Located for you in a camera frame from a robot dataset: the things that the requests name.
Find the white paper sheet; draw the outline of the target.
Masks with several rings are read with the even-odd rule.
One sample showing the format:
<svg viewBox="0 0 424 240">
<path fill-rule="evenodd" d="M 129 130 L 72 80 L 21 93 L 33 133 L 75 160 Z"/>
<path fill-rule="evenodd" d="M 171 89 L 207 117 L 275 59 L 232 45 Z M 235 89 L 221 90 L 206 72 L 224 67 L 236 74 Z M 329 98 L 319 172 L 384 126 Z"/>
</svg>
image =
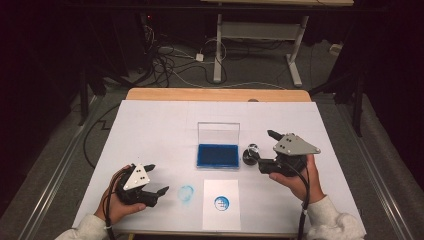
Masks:
<svg viewBox="0 0 424 240">
<path fill-rule="evenodd" d="M 240 198 L 237 180 L 205 180 L 202 229 L 239 231 Z"/>
</svg>

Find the person's left hand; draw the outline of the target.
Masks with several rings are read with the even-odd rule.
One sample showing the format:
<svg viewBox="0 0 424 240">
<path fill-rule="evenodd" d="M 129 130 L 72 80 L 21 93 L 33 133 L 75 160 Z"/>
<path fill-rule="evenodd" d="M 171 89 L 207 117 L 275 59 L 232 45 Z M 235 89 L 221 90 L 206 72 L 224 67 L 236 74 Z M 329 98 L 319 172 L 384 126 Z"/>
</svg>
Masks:
<svg viewBox="0 0 424 240">
<path fill-rule="evenodd" d="M 104 221 L 106 220 L 106 217 L 109 217 L 111 224 L 116 224 L 125 216 L 143 211 L 146 208 L 146 205 L 143 203 L 125 205 L 114 193 L 116 182 L 120 178 L 122 172 L 128 168 L 129 165 L 124 166 L 112 176 L 110 183 L 103 193 L 99 206 L 94 212 L 95 216 L 101 218 Z"/>
</svg>

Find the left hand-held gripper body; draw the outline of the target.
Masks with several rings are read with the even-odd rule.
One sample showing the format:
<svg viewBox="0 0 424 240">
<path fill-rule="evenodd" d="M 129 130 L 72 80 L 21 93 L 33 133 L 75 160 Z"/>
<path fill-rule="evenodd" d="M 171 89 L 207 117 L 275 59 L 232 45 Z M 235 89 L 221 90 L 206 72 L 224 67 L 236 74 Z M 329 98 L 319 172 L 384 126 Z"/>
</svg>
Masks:
<svg viewBox="0 0 424 240">
<path fill-rule="evenodd" d="M 125 205 L 143 203 L 148 207 L 157 204 L 156 193 L 143 190 L 143 187 L 150 182 L 147 173 L 142 164 L 132 164 L 124 171 L 116 185 L 116 194 L 122 203 Z"/>
</svg>

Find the metal floor rail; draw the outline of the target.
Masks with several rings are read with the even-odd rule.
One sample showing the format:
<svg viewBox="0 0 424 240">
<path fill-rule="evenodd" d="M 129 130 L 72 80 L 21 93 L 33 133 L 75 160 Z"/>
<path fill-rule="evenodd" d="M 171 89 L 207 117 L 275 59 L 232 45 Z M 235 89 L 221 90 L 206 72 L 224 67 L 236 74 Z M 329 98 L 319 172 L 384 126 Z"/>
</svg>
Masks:
<svg viewBox="0 0 424 240">
<path fill-rule="evenodd" d="M 384 183 L 384 180 L 374 163 L 374 160 L 368 151 L 363 138 L 360 137 L 355 129 L 353 128 L 350 118 L 350 113 L 345 106 L 338 105 L 338 111 L 340 112 L 343 121 L 347 124 L 350 135 L 353 137 L 356 146 L 361 152 L 361 162 L 364 165 L 365 172 L 367 173 L 371 184 L 379 198 L 379 201 L 384 209 L 385 215 L 388 218 L 392 228 L 397 236 L 398 240 L 413 240 L 413 235 L 405 222 L 400 208 L 393 198 L 393 195 L 389 191 L 388 186 Z"/>
<path fill-rule="evenodd" d="M 51 176 L 48 184 L 44 188 L 37 204 L 31 213 L 26 225 L 24 226 L 18 240 L 33 240 L 36 232 L 38 231 L 45 215 L 47 214 L 62 182 L 67 174 L 67 171 L 72 164 L 73 154 L 75 149 L 80 144 L 83 136 L 88 132 L 88 124 L 92 121 L 96 111 L 99 109 L 103 98 L 94 96 L 89 104 L 89 113 L 85 117 L 85 121 L 80 123 L 70 140 L 67 148 L 65 149 L 53 175 Z"/>
</svg>

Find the blue ink pad clear case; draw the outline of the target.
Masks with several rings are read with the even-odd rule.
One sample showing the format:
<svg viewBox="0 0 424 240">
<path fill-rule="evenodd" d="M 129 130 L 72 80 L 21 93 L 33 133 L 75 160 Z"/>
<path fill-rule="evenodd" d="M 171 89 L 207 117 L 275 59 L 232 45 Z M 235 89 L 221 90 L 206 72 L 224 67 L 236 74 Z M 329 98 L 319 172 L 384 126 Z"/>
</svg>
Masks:
<svg viewBox="0 0 424 240">
<path fill-rule="evenodd" d="M 198 168 L 238 169 L 240 124 L 199 122 Z"/>
</svg>

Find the person's right hand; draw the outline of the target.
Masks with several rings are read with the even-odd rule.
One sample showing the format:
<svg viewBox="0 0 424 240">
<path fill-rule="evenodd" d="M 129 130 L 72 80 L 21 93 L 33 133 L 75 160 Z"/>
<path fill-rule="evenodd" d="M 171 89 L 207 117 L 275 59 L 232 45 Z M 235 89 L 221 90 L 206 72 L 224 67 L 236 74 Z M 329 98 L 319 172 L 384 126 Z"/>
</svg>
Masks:
<svg viewBox="0 0 424 240">
<path fill-rule="evenodd" d="M 309 190 L 306 190 L 305 184 L 300 177 L 286 177 L 280 173 L 271 173 L 269 178 L 279 184 L 288 187 L 291 192 L 301 201 L 309 195 L 309 203 L 316 203 L 322 200 L 326 194 L 323 192 L 320 184 L 318 169 L 313 155 L 307 156 L 307 168 L 301 172 L 302 176 L 309 181 Z"/>
</svg>

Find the white metal desk frame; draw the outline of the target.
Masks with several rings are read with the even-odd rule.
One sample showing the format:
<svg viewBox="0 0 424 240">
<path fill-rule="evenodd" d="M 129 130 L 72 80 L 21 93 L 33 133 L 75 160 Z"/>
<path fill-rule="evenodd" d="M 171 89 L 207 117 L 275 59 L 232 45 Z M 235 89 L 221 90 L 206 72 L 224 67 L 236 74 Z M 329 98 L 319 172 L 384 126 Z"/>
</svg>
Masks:
<svg viewBox="0 0 424 240">
<path fill-rule="evenodd" d="M 351 7 L 354 0 L 202 0 L 212 3 L 214 7 L 224 7 L 231 4 L 235 6 L 252 5 L 253 7 L 306 7 L 310 9 L 315 6 L 341 8 Z M 291 74 L 295 87 L 302 86 L 297 66 L 296 57 L 301 41 L 309 20 L 309 14 L 303 14 L 299 23 L 258 23 L 258 22 L 228 22 L 222 20 L 222 14 L 217 15 L 216 21 L 216 50 L 214 57 L 213 82 L 221 83 L 223 73 L 222 62 L 225 59 L 227 49 L 222 39 L 253 39 L 253 40 L 289 40 L 293 41 L 293 50 L 285 55 L 286 64 Z"/>
</svg>

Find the black round stamp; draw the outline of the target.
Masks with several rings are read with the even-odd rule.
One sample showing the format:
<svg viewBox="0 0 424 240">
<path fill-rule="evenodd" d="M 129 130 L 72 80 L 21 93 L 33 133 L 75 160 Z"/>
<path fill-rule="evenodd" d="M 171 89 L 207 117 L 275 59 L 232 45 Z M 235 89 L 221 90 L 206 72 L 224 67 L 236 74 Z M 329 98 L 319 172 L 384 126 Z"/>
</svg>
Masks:
<svg viewBox="0 0 424 240">
<path fill-rule="evenodd" d="M 253 166 L 260 159 L 259 147 L 257 144 L 249 144 L 244 150 L 242 160 L 246 165 Z"/>
</svg>

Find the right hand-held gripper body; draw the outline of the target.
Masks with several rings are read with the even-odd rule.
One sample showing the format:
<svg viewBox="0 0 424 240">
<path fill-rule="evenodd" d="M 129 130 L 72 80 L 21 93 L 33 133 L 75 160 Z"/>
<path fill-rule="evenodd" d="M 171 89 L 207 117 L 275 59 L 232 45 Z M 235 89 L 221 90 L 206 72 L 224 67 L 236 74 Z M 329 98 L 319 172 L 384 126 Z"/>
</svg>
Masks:
<svg viewBox="0 0 424 240">
<path fill-rule="evenodd" d="M 277 154 L 275 162 L 278 172 L 286 177 L 293 177 L 301 173 L 306 168 L 308 155 L 321 153 L 320 148 L 306 142 L 294 133 L 282 136 L 283 138 L 273 146 L 273 150 Z"/>
</svg>

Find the black metal stand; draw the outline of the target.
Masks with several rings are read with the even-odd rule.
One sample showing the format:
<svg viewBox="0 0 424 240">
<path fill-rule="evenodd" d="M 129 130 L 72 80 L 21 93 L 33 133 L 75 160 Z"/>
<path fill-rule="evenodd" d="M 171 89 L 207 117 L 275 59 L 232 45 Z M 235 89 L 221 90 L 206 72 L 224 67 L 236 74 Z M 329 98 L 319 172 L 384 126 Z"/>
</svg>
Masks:
<svg viewBox="0 0 424 240">
<path fill-rule="evenodd" d="M 80 109 L 81 109 L 81 118 L 79 125 L 82 126 L 89 114 L 89 102 L 88 102 L 88 84 L 86 80 L 86 69 L 84 67 L 81 68 L 79 73 L 80 77 Z"/>
</svg>

